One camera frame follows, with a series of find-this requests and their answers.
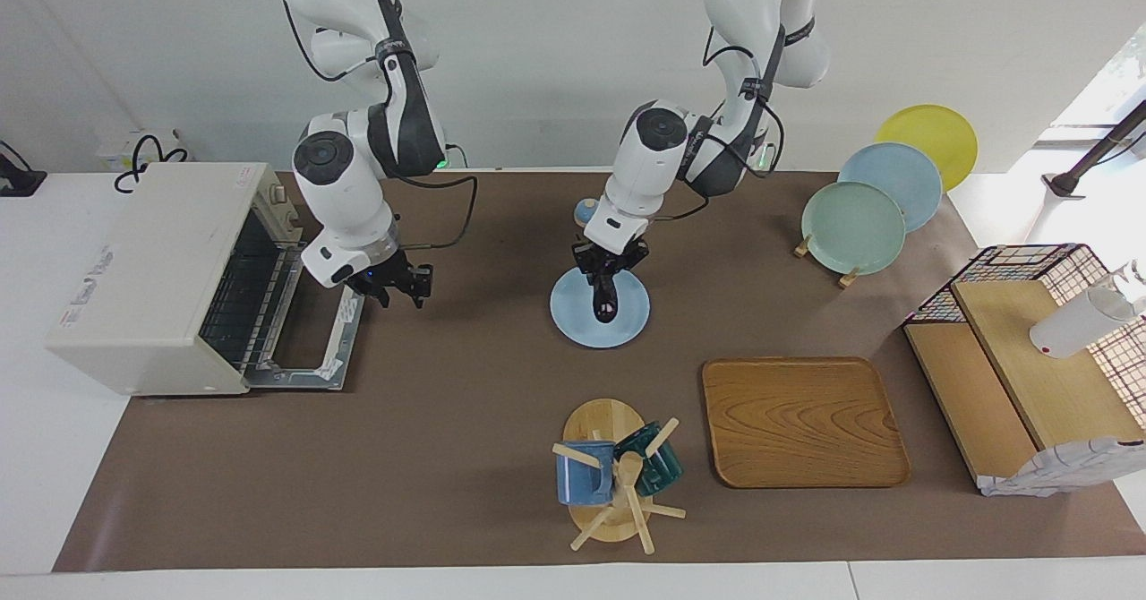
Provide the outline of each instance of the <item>brown table mat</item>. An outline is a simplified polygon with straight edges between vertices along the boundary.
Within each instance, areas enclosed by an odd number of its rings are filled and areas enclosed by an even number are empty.
[[[746,562],[1146,553],[1112,484],[1049,499],[981,497],[898,324],[974,253],[944,202],[884,273],[837,289],[799,261],[803,204],[834,175],[746,179],[707,212],[656,224],[637,273],[647,330],[614,352],[549,319],[572,266],[572,208],[604,175],[482,175],[470,236],[438,253],[424,310],[370,306],[343,393],[135,400],[88,490],[57,571]],[[675,187],[666,212],[696,197]],[[447,240],[466,194],[386,183],[406,240]],[[285,342],[321,355],[337,294],[304,279]],[[859,355],[879,369],[911,481],[888,490],[732,490],[712,474],[700,368],[737,355]],[[576,405],[614,396],[680,417],[686,473],[641,545],[568,548],[552,441]]]

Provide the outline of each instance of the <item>small blue cup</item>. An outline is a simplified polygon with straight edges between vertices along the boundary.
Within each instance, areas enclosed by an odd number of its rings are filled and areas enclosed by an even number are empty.
[[[597,457],[602,468],[557,456],[557,499],[566,506],[601,506],[613,500],[613,442],[565,441],[562,445]]]
[[[581,199],[573,208],[573,221],[584,228],[586,224],[589,224],[589,220],[592,220],[595,212],[597,212],[597,199]]]

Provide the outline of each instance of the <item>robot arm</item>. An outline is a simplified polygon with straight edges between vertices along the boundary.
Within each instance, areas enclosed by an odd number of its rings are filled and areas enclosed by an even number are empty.
[[[393,212],[378,181],[430,175],[446,160],[441,126],[430,110],[418,61],[398,0],[284,0],[320,25],[312,48],[320,66],[354,60],[380,102],[313,118],[292,166],[323,230],[303,252],[322,285],[351,289],[388,303],[387,286],[422,306],[432,267],[406,260]]]
[[[724,76],[723,117],[714,121],[654,101],[637,108],[629,119],[613,175],[586,224],[589,242],[574,246],[578,267],[594,286],[599,322],[615,317],[612,277],[649,253],[641,236],[673,181],[684,181],[705,199],[732,191],[744,176],[744,159],[755,143],[774,82],[807,86],[823,77],[827,50],[811,29],[811,3],[705,0],[713,25],[713,53],[706,63],[715,61]],[[785,19],[802,21],[791,39]]]

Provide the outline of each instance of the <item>toaster oven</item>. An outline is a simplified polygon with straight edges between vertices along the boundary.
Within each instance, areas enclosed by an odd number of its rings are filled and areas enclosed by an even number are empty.
[[[274,360],[303,274],[301,237],[266,164],[150,164],[46,346],[131,396],[337,390],[362,315],[351,290],[320,366]]]

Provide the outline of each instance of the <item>light blue plate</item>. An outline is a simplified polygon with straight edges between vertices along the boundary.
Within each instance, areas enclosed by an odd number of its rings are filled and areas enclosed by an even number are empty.
[[[611,348],[637,338],[649,322],[649,291],[636,275],[622,270],[613,278],[617,285],[617,318],[609,325],[592,314],[592,286],[580,269],[562,275],[549,294],[549,315],[558,330],[580,346]]]
[[[906,143],[868,145],[843,164],[840,181],[857,181],[887,192],[900,205],[908,232],[927,224],[943,198],[939,168],[931,157]]]
[[[876,274],[900,256],[906,226],[895,199],[855,181],[829,183],[808,199],[801,223],[813,256],[837,274]]]

